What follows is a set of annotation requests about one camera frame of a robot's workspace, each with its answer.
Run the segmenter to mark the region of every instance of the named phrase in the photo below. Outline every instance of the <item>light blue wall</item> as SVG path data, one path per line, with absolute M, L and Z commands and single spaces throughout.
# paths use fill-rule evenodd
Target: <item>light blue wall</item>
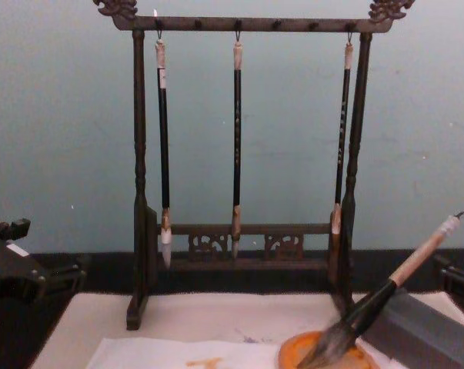
M 153 8 L 366 18 L 369 1 L 139 1 L 140 14 Z M 234 37 L 163 33 L 174 222 L 231 218 Z M 146 160 L 149 204 L 159 213 L 155 40 L 147 33 Z M 242 220 L 328 221 L 345 36 L 243 34 L 242 42 Z M 418 0 L 374 37 L 370 72 L 353 244 L 412 248 L 464 208 L 464 0 Z M 131 35 L 91 0 L 0 0 L 0 218 L 32 220 L 21 245 L 132 249 L 132 106 Z M 311 248 L 326 244 L 309 239 Z M 446 246 L 464 247 L 464 226 Z

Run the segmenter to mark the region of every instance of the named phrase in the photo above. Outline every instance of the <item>brush handle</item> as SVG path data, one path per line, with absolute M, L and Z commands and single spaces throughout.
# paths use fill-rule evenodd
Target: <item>brush handle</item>
M 437 247 L 451 235 L 460 225 L 460 220 L 455 216 L 450 216 L 444 221 L 439 228 L 421 244 L 410 256 L 405 260 L 399 268 L 394 271 L 389 277 L 398 287 L 400 287 L 406 279 L 408 279 L 415 270 L 430 257 Z

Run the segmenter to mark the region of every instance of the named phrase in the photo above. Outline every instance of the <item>white brush tip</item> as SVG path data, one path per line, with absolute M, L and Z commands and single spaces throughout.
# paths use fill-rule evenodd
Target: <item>white brush tip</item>
M 233 258 L 236 259 L 238 254 L 239 254 L 239 242 L 238 241 L 233 241 L 233 244 L 232 244 Z
M 171 244 L 172 243 L 172 229 L 169 228 L 167 231 L 162 229 L 162 243 Z
M 170 244 L 164 244 L 162 246 L 162 255 L 163 261 L 165 262 L 165 267 L 170 268 L 170 261 L 172 260 L 172 246 Z

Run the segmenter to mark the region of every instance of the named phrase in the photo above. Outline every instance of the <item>carved dragon finial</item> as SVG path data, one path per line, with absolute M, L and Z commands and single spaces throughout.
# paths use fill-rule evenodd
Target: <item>carved dragon finial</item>
M 370 20 L 375 23 L 384 22 L 386 19 L 401 19 L 406 13 L 401 8 L 409 9 L 415 0 L 373 0 L 370 4 Z
M 108 17 L 121 16 L 128 21 L 133 21 L 136 18 L 136 0 L 93 0 L 98 6 L 103 3 L 104 7 L 98 11 Z

